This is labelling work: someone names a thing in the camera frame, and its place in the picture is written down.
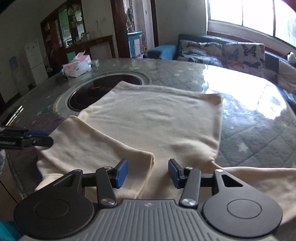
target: doorway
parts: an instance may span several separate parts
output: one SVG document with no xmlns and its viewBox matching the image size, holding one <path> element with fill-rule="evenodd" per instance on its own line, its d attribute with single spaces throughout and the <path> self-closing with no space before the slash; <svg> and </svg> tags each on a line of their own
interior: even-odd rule
<svg viewBox="0 0 296 241">
<path fill-rule="evenodd" d="M 158 46 L 155 0 L 111 0 L 111 7 L 120 58 Z"/>
</svg>

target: folded towel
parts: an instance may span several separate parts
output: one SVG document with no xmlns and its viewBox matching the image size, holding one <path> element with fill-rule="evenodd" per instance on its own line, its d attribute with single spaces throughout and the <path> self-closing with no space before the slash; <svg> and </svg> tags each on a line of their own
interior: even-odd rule
<svg viewBox="0 0 296 241">
<path fill-rule="evenodd" d="M 74 169 L 84 173 L 95 172 L 105 166 L 116 166 L 122 158 L 129 160 L 129 172 L 124 185 L 116 195 L 122 198 L 137 198 L 146 184 L 154 165 L 154 155 L 136 150 L 95 130 L 76 116 L 70 116 L 52 134 L 54 145 L 41 150 L 37 166 L 44 178 L 39 188 L 58 179 Z M 88 198 L 96 200 L 95 191 Z"/>
<path fill-rule="evenodd" d="M 169 178 L 170 158 L 203 173 L 222 168 L 215 163 L 222 118 L 222 101 L 217 94 L 120 82 L 78 118 L 64 121 L 51 134 L 53 147 L 41 151 L 38 168 L 44 181 L 39 188 L 46 180 L 52 181 L 72 169 L 94 172 L 99 167 L 115 166 L 121 158 L 129 159 L 133 151 L 133 157 L 139 153 L 144 157 L 130 162 L 130 169 L 138 169 L 138 173 L 130 171 L 123 185 L 126 196 L 116 193 L 119 198 L 178 200 L 182 190 L 175 189 Z M 125 148 L 126 152 L 120 153 L 127 156 L 119 155 L 118 148 Z M 283 209 L 284 222 L 296 216 L 296 169 L 225 170 L 275 199 Z M 207 191 L 205 188 L 202 192 L 204 198 L 210 196 Z"/>
</svg>

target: star pattern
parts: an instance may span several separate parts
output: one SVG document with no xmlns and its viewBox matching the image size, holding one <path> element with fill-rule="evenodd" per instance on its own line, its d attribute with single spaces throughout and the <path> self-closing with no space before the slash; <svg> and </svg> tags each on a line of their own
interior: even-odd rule
<svg viewBox="0 0 296 241">
<path fill-rule="evenodd" d="M 249 149 L 244 142 L 241 142 L 237 146 L 239 147 L 239 152 L 241 152 L 241 151 L 247 152 L 247 149 Z"/>
</svg>

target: refrigerator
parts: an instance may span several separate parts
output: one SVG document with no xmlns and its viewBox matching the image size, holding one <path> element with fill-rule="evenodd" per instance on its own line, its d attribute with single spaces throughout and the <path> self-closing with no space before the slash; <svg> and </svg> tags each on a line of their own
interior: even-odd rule
<svg viewBox="0 0 296 241">
<path fill-rule="evenodd" d="M 38 40 L 25 46 L 26 56 L 30 67 L 31 82 L 33 86 L 37 86 L 44 80 L 48 79 L 48 75 L 43 63 Z"/>
</svg>

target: blue sofa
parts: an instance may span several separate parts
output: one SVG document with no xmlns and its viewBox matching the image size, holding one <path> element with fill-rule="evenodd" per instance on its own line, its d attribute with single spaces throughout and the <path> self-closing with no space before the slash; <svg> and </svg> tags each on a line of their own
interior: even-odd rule
<svg viewBox="0 0 296 241">
<path fill-rule="evenodd" d="M 190 40 L 195 42 L 217 42 L 220 44 L 236 42 L 230 39 L 224 39 L 214 36 L 198 36 L 191 34 L 179 34 L 178 43 L 180 40 Z M 222 56 L 225 57 L 224 48 L 222 51 Z M 154 59 L 166 59 L 166 60 L 176 60 L 178 57 L 178 44 L 165 44 L 158 46 L 156 48 L 150 49 L 146 52 L 143 58 L 154 58 Z M 277 74 L 279 71 L 279 59 L 290 64 L 286 59 L 281 58 L 275 54 L 265 51 L 265 66 L 266 66 L 266 79 L 277 86 Z M 292 107 L 293 111 L 296 113 L 296 95 L 288 94 L 282 88 L 277 86 L 278 90 L 282 96 L 287 100 L 289 105 Z"/>
</svg>

